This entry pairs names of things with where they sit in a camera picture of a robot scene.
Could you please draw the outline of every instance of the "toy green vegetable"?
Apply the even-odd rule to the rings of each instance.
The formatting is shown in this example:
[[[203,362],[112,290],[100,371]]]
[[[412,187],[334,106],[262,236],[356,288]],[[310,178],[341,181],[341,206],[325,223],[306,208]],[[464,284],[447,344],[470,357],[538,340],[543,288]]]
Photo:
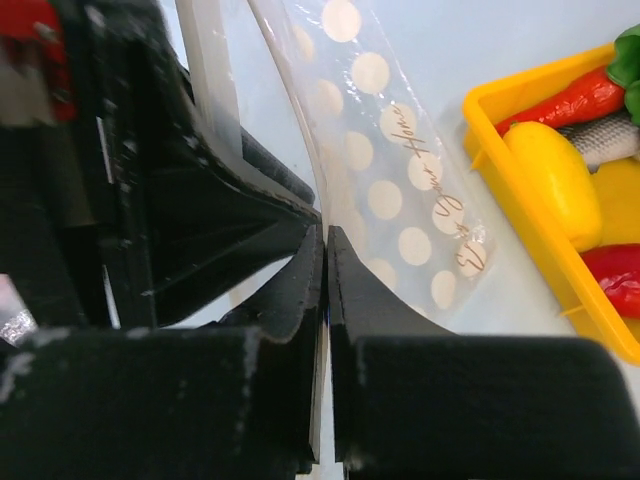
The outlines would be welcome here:
[[[616,56],[607,67],[612,82],[626,90],[624,104],[640,126],[640,25],[622,32],[614,42]]]

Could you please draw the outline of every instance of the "white table surface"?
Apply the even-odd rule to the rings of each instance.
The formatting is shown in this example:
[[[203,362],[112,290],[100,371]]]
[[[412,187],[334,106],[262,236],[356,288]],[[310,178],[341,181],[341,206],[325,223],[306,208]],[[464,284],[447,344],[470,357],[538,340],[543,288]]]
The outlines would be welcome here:
[[[173,0],[162,1],[174,46],[186,62]],[[239,3],[229,15],[226,33],[241,121],[313,185],[309,158],[282,83],[248,7]],[[375,10],[420,102],[449,152],[460,158],[466,156],[461,145],[465,129],[461,104],[471,88],[596,47],[640,23],[637,0],[367,0],[364,4]],[[482,180],[473,177],[470,186],[484,205],[497,248],[492,269],[447,326],[460,333],[575,335],[558,316],[558,304]],[[245,285],[244,296],[275,270],[269,268]],[[228,307],[228,299],[217,302],[185,325],[219,318]],[[640,368],[619,364],[640,411]],[[323,463],[330,463],[333,456],[330,400],[325,395]],[[324,479],[341,478],[338,466],[324,464],[321,470]]]

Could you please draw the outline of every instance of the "polka dot bag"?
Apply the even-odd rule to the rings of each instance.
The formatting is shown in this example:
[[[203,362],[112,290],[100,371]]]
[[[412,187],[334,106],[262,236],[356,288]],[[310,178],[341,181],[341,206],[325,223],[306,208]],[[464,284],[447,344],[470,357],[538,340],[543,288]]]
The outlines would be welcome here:
[[[250,0],[314,169],[325,233],[341,226],[363,263],[443,323],[492,250],[366,0]]]

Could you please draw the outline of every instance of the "clear plastic bag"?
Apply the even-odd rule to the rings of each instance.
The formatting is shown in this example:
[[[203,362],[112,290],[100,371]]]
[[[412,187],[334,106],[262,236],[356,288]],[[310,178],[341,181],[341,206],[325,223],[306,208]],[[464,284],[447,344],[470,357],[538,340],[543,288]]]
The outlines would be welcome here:
[[[444,320],[493,241],[366,0],[249,0],[296,112],[325,227],[402,300]]]
[[[231,73],[225,9],[230,0],[177,0],[196,107],[233,153],[242,156],[238,100]]]
[[[36,328],[9,275],[0,274],[0,342],[18,345]]]

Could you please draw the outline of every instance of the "beige dot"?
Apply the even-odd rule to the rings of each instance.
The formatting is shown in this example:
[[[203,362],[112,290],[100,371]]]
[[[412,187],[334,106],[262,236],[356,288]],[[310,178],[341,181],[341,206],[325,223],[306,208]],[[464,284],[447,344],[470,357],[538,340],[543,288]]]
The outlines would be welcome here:
[[[407,138],[415,138],[416,125],[416,114],[402,103],[392,103],[380,115],[380,130],[394,143],[406,143]]]
[[[320,79],[317,85],[317,106],[321,111],[340,115],[344,107],[344,100],[340,89],[328,80]]]
[[[427,317],[427,312],[424,310],[424,308],[419,307],[417,305],[409,305],[409,307],[411,307],[412,310],[416,311],[417,313],[419,313],[423,317],[425,317],[425,318]]]
[[[329,0],[322,10],[322,27],[331,40],[349,42],[362,26],[358,9],[345,0]]]
[[[389,220],[402,208],[402,192],[395,183],[388,180],[375,182],[369,188],[369,208],[378,218]]]
[[[465,277],[474,277],[484,271],[487,264],[487,251],[474,241],[466,241],[458,249],[456,262]]]
[[[431,220],[438,230],[447,235],[461,233],[464,206],[454,197],[438,196],[431,212]]]
[[[420,152],[409,160],[409,181],[418,190],[431,190],[442,180],[442,162],[433,153]]]
[[[456,276],[448,271],[442,270],[436,273],[431,281],[431,296],[438,308],[446,310],[453,303],[456,291]]]
[[[389,83],[389,64],[377,53],[363,53],[353,62],[351,78],[360,91],[380,93]]]
[[[298,48],[300,48],[300,52],[302,52],[302,57],[308,62],[313,60],[315,47],[313,46],[313,40],[311,40],[306,30],[299,25],[294,25],[293,34],[298,42]]]
[[[345,146],[349,166],[352,169],[360,171],[371,165],[373,146],[365,135],[358,132],[347,132]]]
[[[405,228],[398,237],[400,256],[409,265],[424,265],[431,257],[431,242],[419,228]]]
[[[398,283],[398,277],[396,271],[391,264],[382,258],[373,258],[367,262],[367,268],[371,270],[378,279],[386,285],[386,287],[393,291]]]

